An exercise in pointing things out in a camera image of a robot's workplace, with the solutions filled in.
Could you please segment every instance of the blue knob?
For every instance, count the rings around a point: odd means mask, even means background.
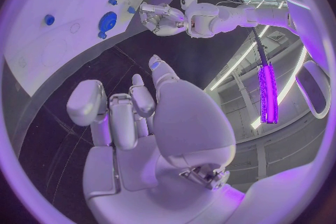
[[[102,39],[105,39],[107,37],[107,35],[104,32],[99,32],[98,37],[102,38]]]
[[[47,25],[51,25],[51,24],[53,24],[54,21],[55,21],[55,17],[54,17],[53,15],[46,15],[46,16],[44,17],[44,22],[45,22],[45,24],[47,24]]]
[[[135,14],[136,13],[136,9],[134,7],[129,7],[127,9],[128,13],[131,13],[131,14]]]
[[[116,4],[118,4],[117,0],[109,0],[109,3],[113,6],[115,6]]]

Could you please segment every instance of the black floor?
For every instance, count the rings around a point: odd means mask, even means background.
[[[174,0],[172,6],[179,8],[179,0]],[[22,146],[22,167],[37,189],[63,214],[76,223],[96,223],[82,191],[83,167],[93,146],[90,127],[76,126],[66,113],[74,88],[82,80],[98,79],[111,96],[128,92],[132,76],[139,73],[154,95],[148,68],[153,54],[167,61],[180,78],[205,88],[248,33],[238,27],[210,39],[192,39],[185,33],[163,38],[145,31],[104,51],[65,80],[40,109]]]

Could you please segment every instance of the white curved panel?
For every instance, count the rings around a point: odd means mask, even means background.
[[[13,0],[6,8],[7,39],[5,58],[16,79],[29,95],[58,68],[102,41],[98,23],[107,12],[117,14],[109,37],[124,32],[143,0]],[[55,22],[48,26],[45,15]]]

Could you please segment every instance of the purple led light bar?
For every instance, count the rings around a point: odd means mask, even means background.
[[[260,122],[278,123],[278,95],[274,70],[271,64],[258,72],[260,86]]]

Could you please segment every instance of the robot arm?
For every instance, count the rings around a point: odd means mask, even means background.
[[[242,4],[236,8],[181,0],[183,14],[167,4],[140,6],[142,23],[159,36],[175,35],[186,31],[194,38],[211,38],[219,32],[229,32],[237,26],[255,27],[258,24],[284,27],[296,33],[288,9],[258,8]]]

